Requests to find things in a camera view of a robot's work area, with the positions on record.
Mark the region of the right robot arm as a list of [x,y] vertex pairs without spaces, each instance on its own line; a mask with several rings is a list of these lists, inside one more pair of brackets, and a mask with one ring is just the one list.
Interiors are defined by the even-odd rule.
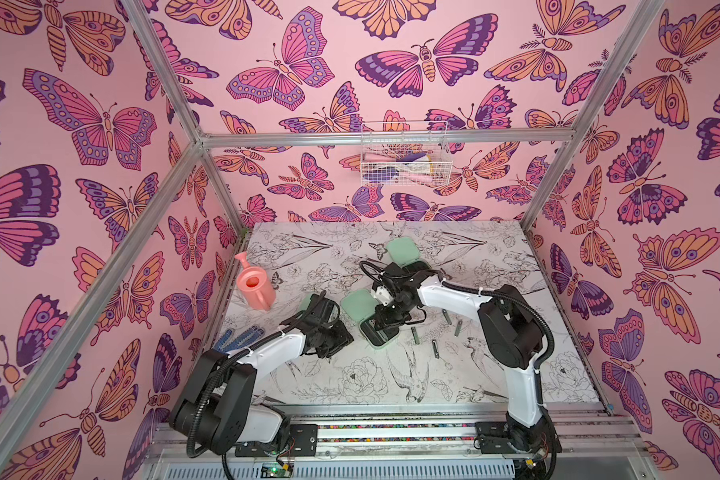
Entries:
[[371,290],[361,293],[371,305],[360,307],[358,313],[352,307],[346,311],[372,345],[383,346],[402,326],[415,325],[414,310],[429,308],[467,317],[481,326],[491,356],[505,372],[508,427],[526,433],[552,426],[542,393],[541,366],[554,352],[554,335],[516,288],[459,285],[423,262],[382,267],[362,260],[359,266],[372,280]]

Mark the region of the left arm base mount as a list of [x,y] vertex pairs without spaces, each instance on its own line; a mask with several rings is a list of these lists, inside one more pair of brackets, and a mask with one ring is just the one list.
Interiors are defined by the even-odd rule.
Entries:
[[317,424],[290,424],[287,427],[281,427],[272,442],[237,443],[234,455],[237,458],[315,457],[318,433]]

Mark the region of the green nail clipper case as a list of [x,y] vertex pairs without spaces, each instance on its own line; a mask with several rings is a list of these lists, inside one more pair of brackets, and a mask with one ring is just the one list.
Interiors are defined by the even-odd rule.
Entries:
[[309,307],[313,296],[314,293],[307,295],[299,304],[298,311],[305,311]]

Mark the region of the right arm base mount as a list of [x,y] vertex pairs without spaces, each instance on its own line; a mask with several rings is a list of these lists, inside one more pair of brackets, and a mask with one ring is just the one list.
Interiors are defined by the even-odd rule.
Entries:
[[562,452],[562,445],[554,425],[545,418],[541,418],[531,427],[526,427],[508,417],[504,422],[477,422],[475,428],[477,436],[474,445],[483,454],[517,454],[533,457]]

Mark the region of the slanted small nail clipper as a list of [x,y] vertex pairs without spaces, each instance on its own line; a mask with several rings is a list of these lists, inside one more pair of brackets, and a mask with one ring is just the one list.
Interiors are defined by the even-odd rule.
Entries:
[[412,338],[413,338],[414,345],[420,345],[420,343],[421,343],[421,342],[420,342],[420,338],[419,338],[417,329],[416,329],[415,327],[412,327],[412,328],[411,328],[411,335],[412,335]]

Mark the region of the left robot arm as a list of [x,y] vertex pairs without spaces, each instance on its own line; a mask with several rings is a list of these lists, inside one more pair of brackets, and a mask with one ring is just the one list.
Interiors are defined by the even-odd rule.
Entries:
[[168,424],[186,437],[190,458],[206,452],[223,456],[244,444],[277,456],[293,443],[291,420],[276,407],[254,403],[256,382],[301,356],[329,359],[352,342],[339,304],[325,292],[313,294],[277,330],[250,346],[233,353],[205,351]]

